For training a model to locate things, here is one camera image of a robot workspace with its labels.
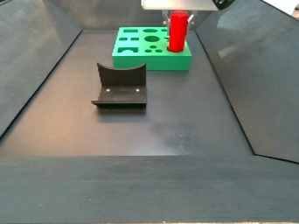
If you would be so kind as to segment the grey flat gripper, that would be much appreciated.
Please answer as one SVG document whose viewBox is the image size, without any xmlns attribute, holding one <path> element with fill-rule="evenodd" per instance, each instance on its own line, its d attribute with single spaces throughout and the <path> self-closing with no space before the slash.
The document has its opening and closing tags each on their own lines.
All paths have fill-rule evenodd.
<svg viewBox="0 0 299 224">
<path fill-rule="evenodd" d="M 145 10 L 162 11 L 162 24 L 168 27 L 170 19 L 168 12 L 173 10 L 190 11 L 188 17 L 188 25 L 192 25 L 192 20 L 196 17 L 196 11 L 215 11 L 217 8 L 212 0 L 141 0 L 141 7 Z"/>
</svg>

